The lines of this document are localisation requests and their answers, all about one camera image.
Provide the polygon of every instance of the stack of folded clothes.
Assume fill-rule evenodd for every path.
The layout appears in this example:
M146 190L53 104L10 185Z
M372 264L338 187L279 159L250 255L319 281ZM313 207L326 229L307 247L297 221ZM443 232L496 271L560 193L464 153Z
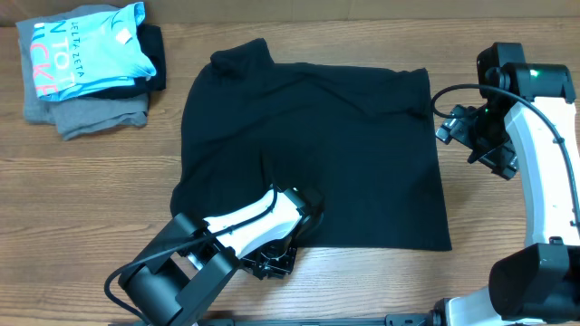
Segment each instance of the stack of folded clothes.
M165 89L166 68L161 30L144 19L136 3L17 23L26 121L54 124L65 140L147 124L149 96Z

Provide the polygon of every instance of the black cloth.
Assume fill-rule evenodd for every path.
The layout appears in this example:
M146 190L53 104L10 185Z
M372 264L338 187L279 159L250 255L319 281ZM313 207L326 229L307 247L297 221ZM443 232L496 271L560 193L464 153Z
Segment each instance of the black cloth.
M129 99L143 93L165 90L167 71L165 68L165 51L163 49L163 35L161 28L151 24L141 24L137 27L137 39L141 51L153 63L157 74L148 81L145 77L135 78L135 85L110 87L102 91L96 91L83 95L97 99Z
M271 174L324 195L301 246L450 250L429 104L424 69L274 64L263 39L216 52L183 111L171 213L232 212Z

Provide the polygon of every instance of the light blue shirt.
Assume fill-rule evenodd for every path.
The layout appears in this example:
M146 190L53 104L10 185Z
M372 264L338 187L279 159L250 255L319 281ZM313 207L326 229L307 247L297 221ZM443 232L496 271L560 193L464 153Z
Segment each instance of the light blue shirt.
M36 95L63 101L155 76L137 39L144 19L145 6L138 2L116 12L36 24L30 50Z

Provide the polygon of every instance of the gray folded shirt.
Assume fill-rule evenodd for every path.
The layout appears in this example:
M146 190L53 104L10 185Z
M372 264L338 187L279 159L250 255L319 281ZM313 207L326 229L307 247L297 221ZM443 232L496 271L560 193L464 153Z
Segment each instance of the gray folded shirt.
M36 97L33 66L30 59L30 44L34 24L57 22L86 14L113 10L118 10L118 8L111 5L82 5L68 13L50 17L36 17L16 23L20 34L18 43L24 80L24 119L26 121L55 124L64 140L119 125L141 127L147 124L147 108L149 106L147 94L124 100L83 97L59 102L41 101Z

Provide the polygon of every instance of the table surface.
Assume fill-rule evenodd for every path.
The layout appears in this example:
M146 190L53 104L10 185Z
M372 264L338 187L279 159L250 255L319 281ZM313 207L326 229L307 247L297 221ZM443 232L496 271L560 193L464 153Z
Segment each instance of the table surface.
M476 56L494 42L520 42L529 62L567 65L580 94L580 18L161 27L167 89L153 96L149 124L72 141L62 141L54 126L24 122L17 32L0 29L0 325L134 321L109 302L102 284L170 219L171 190L180 176L181 113L191 83L216 50L264 37L276 62L426 67L435 93L477 82ZM481 102L476 91L458 91L442 98L440 107ZM425 312L440 298L486 285L492 264L523 247L520 178L505 181L481 164L469 165L469 151L457 143L437 146L451 252L299 250L284 280L260 282L238 272L208 316ZM121 294L116 286L115 292Z

